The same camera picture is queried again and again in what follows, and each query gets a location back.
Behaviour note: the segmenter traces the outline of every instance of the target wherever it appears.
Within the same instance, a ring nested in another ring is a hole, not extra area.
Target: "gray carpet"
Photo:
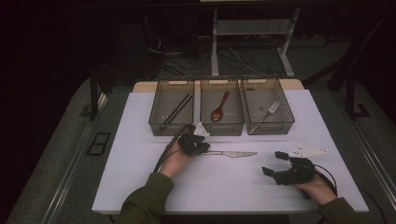
[[[325,47],[324,42],[325,38],[321,36],[312,39],[292,39],[288,56],[296,75],[295,78],[304,80],[314,75],[339,59],[348,47],[348,43],[345,42],[330,43]],[[219,49],[222,55],[219,60],[220,74],[255,74],[233,57],[233,53],[227,49],[231,48],[246,61],[249,67],[263,73],[276,74],[280,78],[287,78],[276,54],[276,46],[279,43],[279,39],[268,37],[254,41],[248,39],[238,45],[223,43]],[[164,65],[168,67],[159,71],[159,77],[163,75],[210,76],[210,61],[207,63],[209,55],[210,52],[203,51],[198,58],[186,58],[183,55],[168,57],[171,61],[165,62]],[[345,90],[329,92],[326,88],[330,76],[331,74],[305,88],[311,91],[320,114],[357,185],[373,195],[385,212],[389,223],[396,223],[395,209],[362,154],[361,144],[352,131],[349,118],[345,113],[343,104]],[[45,220],[44,223],[59,224],[111,223],[109,217],[94,213],[91,208],[120,122],[123,106],[131,89],[132,87],[115,88],[112,93],[107,94],[106,105],[100,110],[97,119],[89,121],[89,118],[80,116],[84,106],[90,103],[89,83],[87,81],[81,84],[8,223],[41,223],[42,220]],[[394,172],[396,164],[392,162],[396,156],[395,126],[361,85],[357,88],[356,102],[364,104],[371,115],[369,118],[359,118],[356,123],[361,127],[391,178],[396,178]],[[105,153],[102,156],[85,155],[96,133],[111,133]],[[79,160],[74,158],[76,154],[81,155]],[[60,196],[57,188],[62,183],[64,175],[67,174],[68,167],[70,171],[70,164],[74,170],[69,179],[70,185]],[[62,198],[58,206],[59,210],[52,211],[53,217],[46,216],[48,209],[53,207],[51,199],[54,196]],[[375,203],[366,193],[363,192],[362,196],[370,209],[370,212],[365,215],[377,223],[382,223]],[[291,224],[314,224],[318,222],[320,216],[301,214],[292,215],[289,218]]]

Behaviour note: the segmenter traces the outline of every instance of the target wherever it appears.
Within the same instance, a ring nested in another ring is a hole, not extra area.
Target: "forearm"
[[[150,174],[146,185],[135,190],[125,200],[116,223],[160,223],[173,186],[169,177]]]
[[[356,213],[344,198],[323,204],[318,210],[328,224],[374,224],[362,214]]]

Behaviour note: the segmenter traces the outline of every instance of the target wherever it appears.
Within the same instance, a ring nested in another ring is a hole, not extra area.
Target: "silver knife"
[[[256,154],[257,152],[241,152],[241,151],[207,151],[202,153],[202,155],[222,155],[222,156],[228,156],[230,158],[253,156]]]

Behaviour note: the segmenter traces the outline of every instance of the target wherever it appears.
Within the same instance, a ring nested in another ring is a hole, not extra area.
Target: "silver fork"
[[[259,120],[259,122],[255,125],[254,128],[252,128],[248,133],[254,133],[254,131],[256,131],[257,128],[260,127],[260,123],[263,122],[268,115],[272,115],[276,112],[277,108],[279,107],[280,102],[279,101],[274,101],[274,103],[271,105],[271,107],[268,109],[267,113],[264,115],[264,117],[262,117],[261,120]]]

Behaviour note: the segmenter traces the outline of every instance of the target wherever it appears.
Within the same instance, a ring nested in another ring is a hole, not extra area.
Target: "wooden spoon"
[[[213,122],[218,122],[222,117],[222,106],[224,105],[225,101],[227,100],[228,95],[230,95],[229,91],[224,92],[223,99],[221,100],[221,104],[217,109],[212,112],[211,119]]]

